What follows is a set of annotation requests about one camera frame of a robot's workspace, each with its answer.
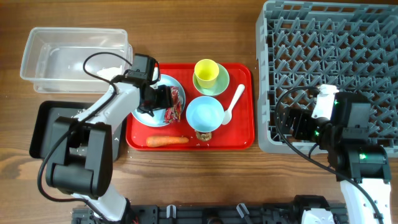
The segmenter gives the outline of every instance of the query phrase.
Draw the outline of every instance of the blue bowl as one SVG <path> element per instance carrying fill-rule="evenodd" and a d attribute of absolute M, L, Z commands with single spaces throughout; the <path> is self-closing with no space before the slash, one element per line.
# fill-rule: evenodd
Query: blue bowl
<path fill-rule="evenodd" d="M 187 107 L 188 124 L 196 131 L 209 133 L 216 130 L 224 119 L 221 103 L 210 96 L 200 96 Z"/>

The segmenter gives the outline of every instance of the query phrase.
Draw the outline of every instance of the yellow cup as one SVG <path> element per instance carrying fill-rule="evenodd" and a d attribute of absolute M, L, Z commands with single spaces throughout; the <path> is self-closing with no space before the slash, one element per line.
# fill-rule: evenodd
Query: yellow cup
<path fill-rule="evenodd" d="M 198 84 L 202 88 L 211 88 L 216 83 L 218 73 L 220 72 L 215 61 L 210 59 L 200 60 L 195 65 L 195 76 Z"/>

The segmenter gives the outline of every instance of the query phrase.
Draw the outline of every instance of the toy carrot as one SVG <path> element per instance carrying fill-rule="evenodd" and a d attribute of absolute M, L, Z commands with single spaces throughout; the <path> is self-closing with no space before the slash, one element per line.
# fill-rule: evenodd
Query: toy carrot
<path fill-rule="evenodd" d="M 184 144 L 189 142 L 186 137 L 173 137 L 173 136 L 151 136 L 147 138 L 148 147 L 166 146 L 169 144 Z"/>

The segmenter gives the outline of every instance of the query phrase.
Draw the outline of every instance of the spoon handle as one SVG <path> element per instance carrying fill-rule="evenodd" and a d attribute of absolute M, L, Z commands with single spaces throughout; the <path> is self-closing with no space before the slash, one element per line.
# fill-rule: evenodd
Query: spoon handle
<path fill-rule="evenodd" d="M 232 111 L 232 109 L 234 108 L 236 102 L 238 101 L 239 97 L 241 97 L 242 93 L 244 90 L 244 85 L 243 84 L 239 84 L 238 88 L 236 89 L 235 95 L 232 98 L 231 104 L 229 105 L 228 110 Z"/>

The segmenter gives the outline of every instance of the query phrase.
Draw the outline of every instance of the gray dish rack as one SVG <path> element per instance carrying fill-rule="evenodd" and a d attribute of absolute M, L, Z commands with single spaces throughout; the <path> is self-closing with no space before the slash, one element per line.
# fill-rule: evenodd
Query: gray dish rack
<path fill-rule="evenodd" d="M 389 157 L 398 157 L 397 36 L 398 6 L 267 1 L 256 22 L 260 148 L 294 153 L 275 131 L 275 104 L 291 88 L 327 83 L 370 100 L 369 141 L 383 145 Z M 315 106 L 305 91 L 291 94 L 282 104 Z M 304 153 L 313 144 L 294 142 Z"/>

